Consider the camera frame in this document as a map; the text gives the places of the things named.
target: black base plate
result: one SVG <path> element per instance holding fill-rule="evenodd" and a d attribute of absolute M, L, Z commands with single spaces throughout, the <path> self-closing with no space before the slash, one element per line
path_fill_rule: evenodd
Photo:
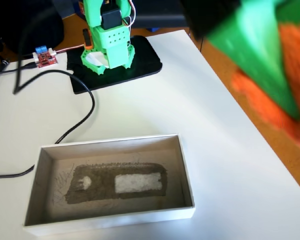
<path fill-rule="evenodd" d="M 84 48 L 81 47 L 66 52 L 67 69 L 72 70 L 73 75 L 83 81 L 90 90 L 109 87 L 160 72 L 162 69 L 160 58 L 145 37 L 134 36 L 131 38 L 131 44 L 135 48 L 131 68 L 125 69 L 123 66 L 119 66 L 106 69 L 104 74 L 98 75 L 82 64 L 81 54 Z M 76 81 L 71 80 L 71 84 L 75 94 L 86 92 Z"/>

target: red circuit board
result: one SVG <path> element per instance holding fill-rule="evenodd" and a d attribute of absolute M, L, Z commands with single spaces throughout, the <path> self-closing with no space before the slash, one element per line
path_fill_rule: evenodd
<path fill-rule="evenodd" d="M 38 54 L 38 59 L 39 59 L 39 62 L 37 63 L 38 68 L 44 68 L 58 63 L 56 57 L 51 56 L 48 51 Z"/>

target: white cardboard box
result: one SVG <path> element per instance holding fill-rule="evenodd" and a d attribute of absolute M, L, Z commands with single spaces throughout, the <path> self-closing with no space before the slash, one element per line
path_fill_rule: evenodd
<path fill-rule="evenodd" d="M 160 176 L 161 188 L 117 193 L 126 183 L 116 176 L 139 174 Z M 178 135 L 65 143 L 41 148 L 24 229 L 45 236 L 187 219 L 194 211 Z"/>

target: wooden table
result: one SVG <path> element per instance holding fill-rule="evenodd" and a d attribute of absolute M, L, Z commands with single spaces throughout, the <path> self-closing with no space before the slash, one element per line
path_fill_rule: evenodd
<path fill-rule="evenodd" d="M 87 23 L 76 15 L 65 18 L 63 22 L 65 35 L 64 41 L 60 43 L 56 49 L 60 50 L 82 44 L 82 29 L 87 27 Z M 179 29 L 184 29 L 187 32 L 189 31 L 188 28 L 162 28 L 157 32 L 152 33 L 146 29 L 133 29 L 131 34 L 151 36 Z M 200 49 L 201 41 L 193 41 L 198 49 Z M 300 148 L 297 147 L 283 132 L 274 130 L 270 125 L 264 123 L 249 106 L 246 98 L 232 89 L 231 77 L 236 70 L 236 65 L 227 56 L 215 49 L 208 41 L 203 42 L 201 53 L 300 185 Z M 11 61 L 16 60 L 16 55 L 8 49 L 5 49 L 1 55 L 5 58 L 9 57 Z"/>

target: white table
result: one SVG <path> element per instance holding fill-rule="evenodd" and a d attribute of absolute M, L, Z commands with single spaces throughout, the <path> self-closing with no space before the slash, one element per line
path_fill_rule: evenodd
<path fill-rule="evenodd" d="M 94 91 L 98 110 L 65 142 L 180 133 L 194 216 L 48 239 L 300 240 L 300 187 L 187 34 L 148 39 L 162 71 Z M 58 60 L 56 68 L 65 70 L 66 54 Z M 25 70 L 22 79 L 38 71 Z M 13 95 L 15 77 L 0 76 L 0 174 L 36 163 L 39 147 L 54 143 L 91 107 L 65 75 L 48 74 Z M 22 228 L 33 177 L 0 179 L 0 240 L 35 239 Z"/>

